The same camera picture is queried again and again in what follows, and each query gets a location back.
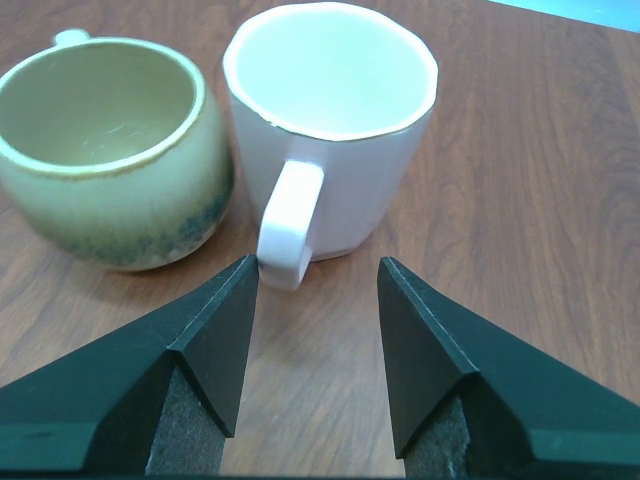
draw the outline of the gray foam pad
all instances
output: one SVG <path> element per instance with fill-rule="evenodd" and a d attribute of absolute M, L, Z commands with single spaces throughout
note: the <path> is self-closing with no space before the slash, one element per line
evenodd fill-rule
<path fill-rule="evenodd" d="M 404 459 L 408 477 L 465 478 L 465 456 L 471 442 L 462 402 L 442 405 Z"/>
<path fill-rule="evenodd" d="M 147 475 L 217 475 L 225 437 L 179 368 L 171 377 L 151 445 Z"/>

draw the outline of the ceramic cup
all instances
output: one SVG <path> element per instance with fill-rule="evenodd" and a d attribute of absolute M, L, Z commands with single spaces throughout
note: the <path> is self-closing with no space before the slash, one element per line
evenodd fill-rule
<path fill-rule="evenodd" d="M 58 34 L 0 79 L 0 179 L 26 221 L 103 267 L 193 252 L 233 187 L 222 117 L 184 55 L 131 38 Z"/>
<path fill-rule="evenodd" d="M 261 278 L 295 289 L 310 260 L 351 252 L 380 222 L 436 99 L 413 33 L 342 3 L 276 7 L 223 59 L 257 219 Z"/>

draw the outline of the white mug handle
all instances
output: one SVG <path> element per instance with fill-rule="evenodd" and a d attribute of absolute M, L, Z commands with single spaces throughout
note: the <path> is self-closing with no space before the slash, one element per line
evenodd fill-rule
<path fill-rule="evenodd" d="M 86 30 L 81 28 L 71 28 L 63 32 L 58 33 L 53 37 L 53 44 L 56 47 L 68 47 L 71 45 L 78 45 L 89 40 L 91 36 Z"/>
<path fill-rule="evenodd" d="M 312 163 L 288 160 L 273 189 L 260 225 L 260 278 L 284 290 L 300 286 L 313 254 L 309 227 L 324 172 Z"/>

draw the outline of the cup rim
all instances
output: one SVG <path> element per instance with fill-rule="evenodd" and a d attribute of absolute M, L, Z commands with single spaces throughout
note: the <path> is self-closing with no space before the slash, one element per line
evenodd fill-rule
<path fill-rule="evenodd" d="M 95 175 L 117 175 L 153 162 L 164 152 L 173 148 L 184 137 L 185 133 L 187 133 L 191 126 L 196 122 L 204 107 L 206 97 L 206 82 L 204 80 L 204 76 L 195 63 L 182 53 L 170 47 L 147 40 L 127 37 L 92 37 L 80 43 L 74 43 L 71 45 L 54 45 L 27 57 L 0 77 L 0 95 L 2 95 L 3 89 L 13 79 L 13 77 L 32 62 L 38 61 L 43 57 L 62 50 L 86 48 L 96 44 L 130 45 L 146 50 L 153 50 L 176 63 L 187 74 L 193 87 L 193 103 L 187 116 L 181 121 L 180 125 L 168 136 L 148 149 L 138 152 L 135 155 L 111 160 L 109 162 L 91 165 L 59 165 L 37 160 L 14 148 L 2 135 L 0 135 L 1 156 L 5 157 L 13 165 L 20 167 L 23 170 L 28 170 L 40 175 L 74 179 L 80 177 L 92 177 Z"/>
<path fill-rule="evenodd" d="M 242 49 L 242 46 L 245 43 L 246 39 L 253 33 L 254 30 L 259 28 L 261 25 L 268 23 L 274 18 L 298 13 L 301 11 L 343 11 L 360 15 L 361 17 L 382 25 L 384 28 L 389 29 L 392 33 L 402 37 L 407 42 L 407 45 L 412 47 L 422 60 L 423 66 L 426 70 L 427 78 L 433 79 L 432 82 L 429 82 L 429 85 L 427 86 L 425 91 L 424 98 L 420 105 L 418 105 L 410 115 L 407 115 L 404 119 L 394 125 L 361 133 L 329 132 L 303 127 L 300 125 L 296 125 L 293 122 L 288 122 L 280 118 L 278 115 L 273 114 L 268 109 L 263 108 L 259 104 L 259 102 L 255 101 L 251 97 L 251 95 L 249 95 L 245 91 L 245 89 L 242 87 L 242 83 L 238 79 L 238 71 L 236 67 L 239 52 Z M 427 115 L 433 108 L 433 105 L 436 101 L 436 93 L 438 87 L 438 64 L 431 51 L 416 34 L 380 12 L 376 12 L 375 10 L 371 10 L 365 7 L 340 2 L 318 2 L 281 5 L 251 17 L 246 22 L 244 22 L 240 26 L 240 28 L 238 28 L 235 35 L 231 39 L 231 42 L 229 43 L 229 46 L 227 47 L 227 50 L 225 51 L 222 58 L 222 68 L 227 80 L 227 87 L 229 89 L 229 92 L 240 102 L 246 105 L 250 110 L 260 116 L 263 120 L 270 123 L 272 126 L 284 130 L 288 133 L 329 142 L 365 140 L 406 130 L 413 124 L 420 121 L 420 119 Z"/>

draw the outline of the wooden table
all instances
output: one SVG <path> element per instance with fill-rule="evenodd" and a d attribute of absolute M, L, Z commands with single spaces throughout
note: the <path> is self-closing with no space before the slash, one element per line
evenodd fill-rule
<path fill-rule="evenodd" d="M 3 0 L 0 70 L 72 26 L 174 47 L 228 113 L 220 68 L 271 1 Z M 394 459 L 376 270 L 392 255 L 454 300 L 640 402 L 640 36 L 482 0 L 363 1 L 441 69 L 429 131 L 380 227 L 261 287 L 223 472 L 402 475 Z M 255 251 L 240 184 L 184 261 L 125 275 L 39 239 L 0 193 L 0 384 L 195 288 Z"/>

